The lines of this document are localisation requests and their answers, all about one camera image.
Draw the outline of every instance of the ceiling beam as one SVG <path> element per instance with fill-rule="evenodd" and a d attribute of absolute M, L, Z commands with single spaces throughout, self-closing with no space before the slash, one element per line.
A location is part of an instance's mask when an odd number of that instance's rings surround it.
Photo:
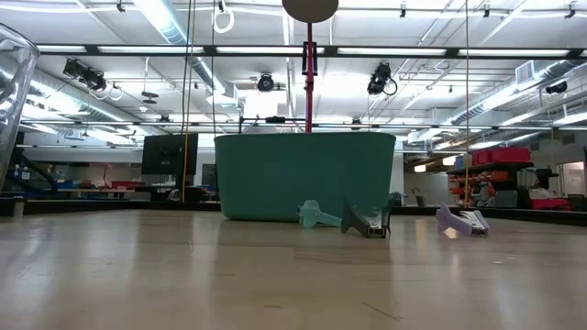
<path fill-rule="evenodd" d="M 185 45 L 38 44 L 41 55 L 185 57 Z M 201 57 L 301 58 L 302 46 L 193 45 Z M 318 45 L 318 58 L 465 60 L 465 47 Z M 469 48 L 471 60 L 587 60 L 587 48 Z"/>

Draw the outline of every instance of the teal tub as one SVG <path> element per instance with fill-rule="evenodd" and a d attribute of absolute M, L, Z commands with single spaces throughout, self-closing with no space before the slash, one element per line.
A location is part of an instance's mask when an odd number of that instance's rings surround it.
<path fill-rule="evenodd" d="M 347 199 L 366 215 L 387 204 L 395 137 L 383 133 L 257 134 L 217 137 L 222 213 L 236 220 L 298 221 L 315 200 L 342 216 Z"/>

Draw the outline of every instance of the purple object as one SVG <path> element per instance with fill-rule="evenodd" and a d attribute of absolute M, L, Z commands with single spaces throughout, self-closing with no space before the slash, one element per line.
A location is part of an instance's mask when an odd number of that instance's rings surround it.
<path fill-rule="evenodd" d="M 460 215 L 454 215 L 446 204 L 441 203 L 440 208 L 437 210 L 437 220 L 437 231 L 439 233 L 448 228 L 453 228 L 468 236 L 487 236 L 489 234 L 489 224 L 487 224 L 479 211 L 462 211 Z"/>

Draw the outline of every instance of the round disc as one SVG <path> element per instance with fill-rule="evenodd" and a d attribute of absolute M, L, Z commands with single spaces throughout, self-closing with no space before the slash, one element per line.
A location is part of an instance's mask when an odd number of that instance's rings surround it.
<path fill-rule="evenodd" d="M 159 97 L 157 94 L 155 93 L 151 93 L 151 92 L 143 92 L 141 93 L 141 95 L 148 97 L 148 98 L 155 98 L 155 97 Z"/>
<path fill-rule="evenodd" d="M 331 18 L 338 9 L 338 0 L 282 0 L 291 17 L 305 23 L 319 23 Z"/>

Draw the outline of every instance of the red storage crate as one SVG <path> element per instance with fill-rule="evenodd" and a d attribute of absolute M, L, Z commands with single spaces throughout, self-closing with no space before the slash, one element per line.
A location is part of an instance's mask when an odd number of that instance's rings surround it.
<path fill-rule="evenodd" d="M 491 162 L 529 162 L 531 160 L 529 148 L 495 148 L 491 152 Z"/>
<path fill-rule="evenodd" d="M 473 151 L 473 166 L 492 163 L 491 150 Z"/>

